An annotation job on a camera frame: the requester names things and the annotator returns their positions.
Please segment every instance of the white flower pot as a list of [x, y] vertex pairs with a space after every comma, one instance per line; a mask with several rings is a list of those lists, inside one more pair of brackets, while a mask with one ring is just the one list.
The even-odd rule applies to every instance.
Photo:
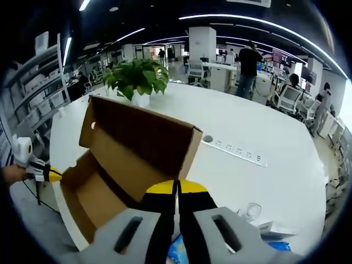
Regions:
[[143, 95], [140, 95], [137, 90], [133, 91], [133, 97], [132, 97], [132, 105], [134, 106], [139, 106], [139, 107], [146, 107], [150, 103], [150, 95], [147, 95], [146, 93], [143, 93]]

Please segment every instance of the ceiling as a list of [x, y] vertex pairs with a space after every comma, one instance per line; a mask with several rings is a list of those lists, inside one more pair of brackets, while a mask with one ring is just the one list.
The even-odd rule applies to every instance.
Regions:
[[[17, 12], [19, 19], [14, 19], [14, 30], [9, 31], [12, 37], [8, 59], [26, 61], [34, 55], [34, 38], [44, 31], [49, 31], [50, 42], [54, 44], [56, 34], [62, 34], [62, 45], [68, 36], [73, 38], [68, 63], [74, 62], [85, 54], [95, 54], [113, 42], [141, 28], [145, 30], [133, 34], [110, 45], [105, 51], [117, 50], [126, 43], [145, 43], [158, 39], [186, 35], [185, 31], [192, 26], [211, 26], [217, 36], [229, 36], [240, 39], [251, 39], [260, 43], [278, 47], [297, 56], [315, 57], [333, 72], [342, 75], [341, 71], [325, 54], [301, 38], [273, 25], [260, 21], [241, 18], [205, 17], [179, 20], [180, 17], [197, 14], [234, 14], [258, 18], [291, 29], [306, 37], [330, 57], [350, 76], [348, 56], [344, 52], [346, 39], [337, 22], [331, 20], [327, 4], [318, 4], [324, 17], [317, 8], [307, 0], [272, 0], [270, 8], [250, 4], [227, 2], [226, 0], [91, 0], [86, 9], [79, 12], [83, 0], [56, 1], [56, 5], [47, 1], [34, 1], [34, 5], [23, 7]], [[334, 22], [335, 27], [328, 27], [326, 21]], [[233, 24], [211, 25], [210, 23]], [[218, 38], [218, 43], [243, 41]], [[100, 43], [86, 49], [87, 45]], [[266, 46], [259, 48], [270, 50]]]

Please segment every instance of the box flap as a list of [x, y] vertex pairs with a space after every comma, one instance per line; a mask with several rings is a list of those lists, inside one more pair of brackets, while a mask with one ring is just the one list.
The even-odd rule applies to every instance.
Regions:
[[181, 120], [91, 97], [79, 143], [138, 201], [151, 185], [186, 177], [201, 135]]

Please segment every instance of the shelf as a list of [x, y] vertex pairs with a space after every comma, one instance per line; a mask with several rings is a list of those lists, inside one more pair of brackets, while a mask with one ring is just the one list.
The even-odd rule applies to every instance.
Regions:
[[59, 64], [59, 60], [58, 59], [55, 59], [52, 62], [49, 62], [49, 63], [45, 64], [44, 66], [40, 67], [34, 74], [32, 74], [32, 75], [28, 76], [26, 79], [24, 79], [22, 83], [24, 85], [29, 83], [31, 80], [33, 80], [35, 77], [37, 77], [39, 74], [44, 72], [46, 69], [50, 69], [50, 67], [53, 67], [53, 66], [58, 65], [58, 64]]
[[3, 85], [5, 88], [11, 88], [16, 81], [19, 81], [23, 75], [25, 75], [29, 70], [31, 70], [33, 67], [44, 61], [46, 58], [52, 56], [57, 52], [57, 45], [51, 46], [48, 48], [46, 51], [43, 53], [40, 53], [37, 56], [34, 56], [31, 58], [29, 61], [27, 61], [23, 66], [16, 71], [16, 73], [13, 75], [13, 77]]
[[68, 102], [67, 102], [67, 101], [63, 102], [63, 103], [60, 104], [58, 107], [52, 109], [49, 113], [47, 113], [46, 115], [44, 115], [44, 116], [38, 121], [38, 123], [36, 123], [36, 124], [32, 127], [32, 129], [33, 129], [33, 130], [38, 129], [38, 127], [40, 127], [42, 124], [44, 124], [45, 122], [47, 122], [50, 118], [52, 118], [52, 117], [54, 116], [54, 114], [56, 114], [57, 111], [58, 111], [61, 107], [66, 106], [66, 105], [68, 105]]
[[28, 94], [25, 98], [22, 99], [22, 101], [15, 107], [14, 113], [20, 108], [22, 105], [25, 103], [28, 103], [31, 101], [34, 97], [36, 97], [38, 94], [40, 94], [43, 90], [48, 88], [50, 85], [54, 84], [56, 81], [61, 80], [60, 75], [56, 76], [55, 78], [51, 78], [50, 81], [46, 82], [43, 84], [41, 87], [39, 87], [37, 90], [31, 92]]

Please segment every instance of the white shelving unit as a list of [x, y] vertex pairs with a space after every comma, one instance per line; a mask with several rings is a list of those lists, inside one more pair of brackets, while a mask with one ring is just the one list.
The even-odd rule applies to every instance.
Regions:
[[[47, 90], [49, 87], [54, 85], [55, 83], [61, 82], [63, 93], [66, 95], [66, 99], [64, 103], [62, 103], [59, 107], [54, 107], [48, 114], [41, 116], [40, 120], [32, 126], [33, 130], [38, 129], [42, 124], [48, 121], [53, 115], [58, 111], [59, 108], [65, 106], [70, 103], [70, 97], [68, 94], [67, 86], [64, 81], [63, 75], [63, 66], [62, 66], [62, 56], [61, 56], [61, 42], [60, 42], [60, 34], [57, 35], [57, 44], [54, 46], [49, 47], [44, 52], [34, 56], [33, 58], [29, 59], [18, 71], [14, 74], [14, 76], [9, 79], [3, 86], [7, 88], [13, 87], [16, 83], [20, 85], [21, 88], [27, 85], [31, 80], [37, 77], [39, 74], [42, 74], [47, 71], [54, 71], [59, 69], [57, 74], [49, 75], [46, 77], [45, 80], [41, 81], [41, 83], [31, 92], [24, 95], [23, 99], [14, 104], [14, 108], [12, 113], [9, 115], [8, 119], [12, 119], [16, 116], [18, 123], [23, 121], [23, 118], [19, 118], [17, 111], [22, 108], [23, 106], [29, 111], [29, 113], [35, 109], [29, 106], [29, 102], [39, 95], [41, 92]], [[50, 94], [46, 94], [46, 97], [43, 99], [48, 100], [48, 98], [57, 92], [57, 90], [51, 90]]]

